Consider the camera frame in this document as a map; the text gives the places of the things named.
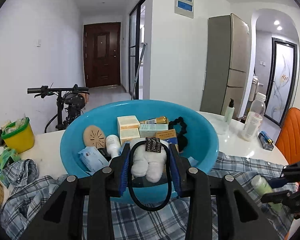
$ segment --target white round table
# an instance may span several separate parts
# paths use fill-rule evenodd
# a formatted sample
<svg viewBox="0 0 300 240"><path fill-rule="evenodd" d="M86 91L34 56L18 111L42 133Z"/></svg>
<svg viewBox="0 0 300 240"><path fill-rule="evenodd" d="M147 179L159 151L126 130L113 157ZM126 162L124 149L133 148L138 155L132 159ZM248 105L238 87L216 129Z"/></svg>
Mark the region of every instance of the white round table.
<svg viewBox="0 0 300 240"><path fill-rule="evenodd" d="M223 122L222 115L206 112L198 113L203 115L214 127L218 125L218 123ZM240 133L243 130L243 127L243 123L232 119L228 132L224 135L218 134L220 152L223 152L226 155L265 160L281 165L288 165L287 160L276 146L274 146L272 151L264 150L257 135L251 142L242 139L240 137Z"/></svg>
<svg viewBox="0 0 300 240"><path fill-rule="evenodd" d="M212 125L220 122L223 116L205 112L198 112L203 115ZM247 142L238 136L244 124L234 119L231 120L229 131L225 135L218 135L219 151L226 155L240 156L253 159L261 159L272 163L287 165L287 161L277 147L273 151L264 150L258 137ZM64 131L56 131L35 136L34 146L20 154L22 159L32 159L37 164L40 177L50 175L58 178L66 174L61 157L60 141Z"/></svg>

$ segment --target mop handle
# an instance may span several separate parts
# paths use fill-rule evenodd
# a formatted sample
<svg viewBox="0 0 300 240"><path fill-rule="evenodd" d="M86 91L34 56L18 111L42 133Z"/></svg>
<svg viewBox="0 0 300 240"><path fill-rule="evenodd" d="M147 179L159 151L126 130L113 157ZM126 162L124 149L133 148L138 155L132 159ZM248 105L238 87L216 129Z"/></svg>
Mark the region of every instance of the mop handle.
<svg viewBox="0 0 300 240"><path fill-rule="evenodd" d="M140 70L140 66L141 66L141 61L143 59L143 54L145 53L146 45L147 45L147 43L144 43L143 47L142 47L142 52L141 52L141 56L140 56L140 61L139 61L137 73L136 73L136 78L134 80L134 85L133 85L131 100L133 100L133 94L134 94L134 91L136 90L136 85L137 85L137 81L138 81L138 77L139 77L139 70Z"/></svg>

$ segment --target black tag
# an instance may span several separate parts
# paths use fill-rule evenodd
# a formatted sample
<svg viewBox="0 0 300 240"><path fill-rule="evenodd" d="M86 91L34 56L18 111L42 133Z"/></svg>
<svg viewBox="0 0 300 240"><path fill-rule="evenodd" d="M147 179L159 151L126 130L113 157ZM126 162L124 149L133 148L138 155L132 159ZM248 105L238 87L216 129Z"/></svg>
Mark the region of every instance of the black tag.
<svg viewBox="0 0 300 240"><path fill-rule="evenodd" d="M99 151L99 152L103 155L103 157L105 157L105 158L109 156L109 154L108 154L106 148L98 148L98 151Z"/></svg>
<svg viewBox="0 0 300 240"><path fill-rule="evenodd" d="M7 166L9 166L9 165L11 165L13 163L14 163L14 160L12 159L11 156L9 156L9 158L8 158L6 164L3 166L3 168L5 169Z"/></svg>
<svg viewBox="0 0 300 240"><path fill-rule="evenodd" d="M161 142L159 138L146 138L146 152L161 152Z"/></svg>

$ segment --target plaid shirt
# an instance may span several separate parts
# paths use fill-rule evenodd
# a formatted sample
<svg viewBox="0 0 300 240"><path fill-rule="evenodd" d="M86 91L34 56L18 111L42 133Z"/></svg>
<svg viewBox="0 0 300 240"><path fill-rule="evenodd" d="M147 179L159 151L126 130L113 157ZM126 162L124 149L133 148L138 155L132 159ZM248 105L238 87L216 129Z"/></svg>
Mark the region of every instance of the plaid shirt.
<svg viewBox="0 0 300 240"><path fill-rule="evenodd" d="M33 160L13 163L3 173L10 182L9 189L12 186L12 190L1 209L0 224L7 235L16 240L62 180L55 180L50 176L38 179L39 172Z"/></svg>
<svg viewBox="0 0 300 240"><path fill-rule="evenodd" d="M280 176L283 166L268 163L263 160L254 160L236 156L226 156L219 153L211 176L223 177L233 175L250 197L257 203L273 225L281 239L284 239L290 229L293 216L289 209L283 206L280 213L275 212L268 204L262 204L258 195L251 186L251 179L261 174L267 179ZM12 195L1 216L2 226L12 240L18 239L28 223L60 184L50 176L35 179L18 193ZM287 184L278 190L296 191L295 184ZM215 198L212 200L212 237L218 239L218 218ZM89 198L86 197L83 210L84 236L87 235L87 207ZM112 222L116 240L178 240L184 239L189 212L189 198L171 199L166 207L157 212L147 212L134 204L111 203Z"/></svg>

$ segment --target orange chair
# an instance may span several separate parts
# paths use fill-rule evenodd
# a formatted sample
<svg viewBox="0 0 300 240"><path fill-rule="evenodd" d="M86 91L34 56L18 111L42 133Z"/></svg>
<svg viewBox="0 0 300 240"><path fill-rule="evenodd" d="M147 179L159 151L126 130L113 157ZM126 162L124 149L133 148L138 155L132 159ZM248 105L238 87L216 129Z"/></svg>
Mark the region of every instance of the orange chair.
<svg viewBox="0 0 300 240"><path fill-rule="evenodd" d="M300 110L289 109L275 144L289 164L300 161Z"/></svg>

